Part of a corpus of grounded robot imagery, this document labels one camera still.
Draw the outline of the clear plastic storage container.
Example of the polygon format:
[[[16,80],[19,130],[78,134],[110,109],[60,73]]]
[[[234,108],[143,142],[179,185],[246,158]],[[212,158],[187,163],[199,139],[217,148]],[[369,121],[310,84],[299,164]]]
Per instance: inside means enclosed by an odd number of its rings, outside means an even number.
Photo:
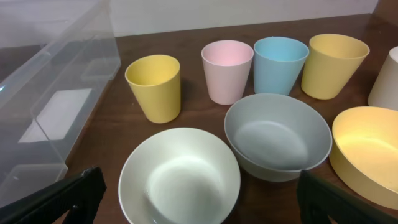
[[[121,61],[108,1],[1,2],[1,205],[59,180]],[[91,88],[61,140],[18,143],[55,92]]]

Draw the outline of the yellow bowl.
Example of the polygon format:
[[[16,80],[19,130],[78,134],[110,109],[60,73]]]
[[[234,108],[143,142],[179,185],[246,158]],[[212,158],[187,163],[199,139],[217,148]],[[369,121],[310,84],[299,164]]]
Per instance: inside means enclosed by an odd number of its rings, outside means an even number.
[[[360,196],[397,209],[397,111],[359,106],[332,125],[329,160],[338,177]]]

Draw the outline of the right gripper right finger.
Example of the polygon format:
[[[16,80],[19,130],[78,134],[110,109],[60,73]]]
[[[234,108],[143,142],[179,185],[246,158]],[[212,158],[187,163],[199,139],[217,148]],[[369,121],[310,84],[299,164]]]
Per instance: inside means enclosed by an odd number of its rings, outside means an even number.
[[[302,170],[298,179],[297,200],[301,222],[347,224],[397,224],[397,218],[385,213],[345,190]]]

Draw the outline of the white bowl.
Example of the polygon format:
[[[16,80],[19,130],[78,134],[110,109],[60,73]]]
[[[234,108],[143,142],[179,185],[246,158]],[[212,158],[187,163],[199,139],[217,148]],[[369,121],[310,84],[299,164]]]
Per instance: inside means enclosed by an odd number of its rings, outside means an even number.
[[[241,186],[228,145],[207,131],[173,128],[138,145],[118,183],[129,223],[223,223]]]

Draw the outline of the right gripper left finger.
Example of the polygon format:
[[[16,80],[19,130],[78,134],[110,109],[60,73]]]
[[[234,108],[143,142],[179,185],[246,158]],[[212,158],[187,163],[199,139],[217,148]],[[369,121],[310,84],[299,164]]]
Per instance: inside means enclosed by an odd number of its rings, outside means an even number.
[[[93,223],[106,184],[100,167],[60,180],[1,208],[1,223]]]

